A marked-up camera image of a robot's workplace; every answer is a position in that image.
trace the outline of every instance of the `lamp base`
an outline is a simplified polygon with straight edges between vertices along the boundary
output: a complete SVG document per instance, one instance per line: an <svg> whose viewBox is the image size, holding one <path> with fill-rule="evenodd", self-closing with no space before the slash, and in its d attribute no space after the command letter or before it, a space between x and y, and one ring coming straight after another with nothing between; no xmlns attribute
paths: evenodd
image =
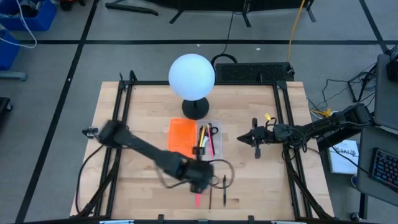
<svg viewBox="0 0 398 224"><path fill-rule="evenodd" d="M188 119L202 119L209 112L209 101L204 97L195 101L184 100L182 102L182 112Z"/></svg>

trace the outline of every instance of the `gray floor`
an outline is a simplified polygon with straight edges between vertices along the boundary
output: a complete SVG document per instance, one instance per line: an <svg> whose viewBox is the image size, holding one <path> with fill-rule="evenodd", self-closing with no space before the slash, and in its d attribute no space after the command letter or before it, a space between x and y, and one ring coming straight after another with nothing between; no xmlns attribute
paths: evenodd
<svg viewBox="0 0 398 224"><path fill-rule="evenodd" d="M149 6L160 16L109 10L100 1L88 40L225 39L228 33L229 12L184 12L170 25L175 10L138 0L131 2ZM384 39L397 40L397 1L366 3ZM88 1L86 7L77 4L72 12L58 10L51 29L34 34L39 40L79 40L91 5L92 1ZM376 40L358 0L316 0L312 10L317 23L303 12L295 39ZM296 9L250 13L251 28L235 15L230 38L287 40L296 13ZM24 32L13 34L29 39ZM12 70L26 72L29 79L0 80L0 96L10 97L14 105L0 129L0 223L15 220L76 48L77 45L42 44L34 50L21 49ZM127 77L131 69L140 80L166 80L169 67L178 56L195 53L210 60L223 48L224 45L211 44L85 45L26 221L69 215L87 142L81 130L92 122L101 82L117 80L119 72ZM239 62L283 62L286 52L287 45L231 44L227 49ZM374 63L380 53L378 45L293 45L291 64L295 79L304 82L307 96L319 103L326 78L350 79ZM343 88L343 83L330 83L326 97ZM347 91L329 101L333 110L351 104ZM331 174L327 161L324 168L335 215L348 219L351 212L358 210L359 192L351 187L349 176ZM397 219L398 208L370 199L369 221L396 223Z"/></svg>

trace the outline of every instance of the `white sphere lamp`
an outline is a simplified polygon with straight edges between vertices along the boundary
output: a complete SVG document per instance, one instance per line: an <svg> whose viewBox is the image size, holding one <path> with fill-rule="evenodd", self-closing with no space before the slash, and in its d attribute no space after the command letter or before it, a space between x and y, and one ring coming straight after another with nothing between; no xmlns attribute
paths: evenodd
<svg viewBox="0 0 398 224"><path fill-rule="evenodd" d="M207 115L209 102L205 96L213 89L214 82L211 63L197 54L179 57L169 71L170 87L184 99L182 111L189 119L202 119Z"/></svg>

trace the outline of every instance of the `orange notepad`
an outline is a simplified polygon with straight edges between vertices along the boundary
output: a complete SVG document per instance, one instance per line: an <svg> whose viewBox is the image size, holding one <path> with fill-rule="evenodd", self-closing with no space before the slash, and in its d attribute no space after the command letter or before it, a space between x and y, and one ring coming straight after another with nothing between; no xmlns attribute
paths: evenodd
<svg viewBox="0 0 398 224"><path fill-rule="evenodd" d="M193 158L192 147L197 136L197 124L194 120L174 118L170 122L168 149Z"/></svg>

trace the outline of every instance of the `keyboard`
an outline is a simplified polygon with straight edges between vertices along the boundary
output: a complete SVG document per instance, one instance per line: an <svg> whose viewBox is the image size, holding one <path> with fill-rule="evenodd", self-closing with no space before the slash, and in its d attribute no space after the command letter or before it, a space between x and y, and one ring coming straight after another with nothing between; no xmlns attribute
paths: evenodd
<svg viewBox="0 0 398 224"><path fill-rule="evenodd" d="M398 193L398 155L375 148L369 176Z"/></svg>
<svg viewBox="0 0 398 224"><path fill-rule="evenodd" d="M219 63L216 64L218 81L294 80L290 64L282 63Z"/></svg>

